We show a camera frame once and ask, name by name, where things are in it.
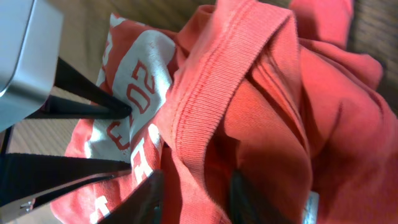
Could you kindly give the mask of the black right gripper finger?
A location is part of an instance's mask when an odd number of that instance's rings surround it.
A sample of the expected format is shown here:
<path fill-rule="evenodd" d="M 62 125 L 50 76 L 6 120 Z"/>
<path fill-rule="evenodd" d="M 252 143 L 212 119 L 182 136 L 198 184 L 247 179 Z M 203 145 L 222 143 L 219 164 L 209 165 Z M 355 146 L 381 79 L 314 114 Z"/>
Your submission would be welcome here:
<path fill-rule="evenodd" d="M 131 173 L 127 162 L 35 154 L 1 156 L 1 214 L 25 215 L 62 195 Z"/>
<path fill-rule="evenodd" d="M 154 171 L 99 224 L 160 224 L 164 200 L 164 174 Z"/>
<path fill-rule="evenodd" d="M 123 119 L 132 112 L 129 105 L 100 89 L 61 58 L 57 62 L 54 86 L 92 104 L 50 95 L 29 119 Z"/>
<path fill-rule="evenodd" d="M 233 224 L 293 224 L 238 170 L 230 181 L 229 217 Z"/>

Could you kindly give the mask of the orange red t-shirt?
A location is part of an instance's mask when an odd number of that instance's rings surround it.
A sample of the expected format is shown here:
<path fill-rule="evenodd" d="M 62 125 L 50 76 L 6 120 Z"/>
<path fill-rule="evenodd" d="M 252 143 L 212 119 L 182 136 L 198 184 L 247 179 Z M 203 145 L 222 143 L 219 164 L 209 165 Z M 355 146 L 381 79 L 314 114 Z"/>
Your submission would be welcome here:
<path fill-rule="evenodd" d="M 234 170 L 293 223 L 397 222 L 397 117 L 380 63 L 346 49 L 353 1 L 200 6 L 180 32 L 116 14 L 97 85 L 132 107 L 80 120 L 66 154 L 131 165 L 51 203 L 98 223 L 154 171 L 162 223 L 231 223 Z"/>

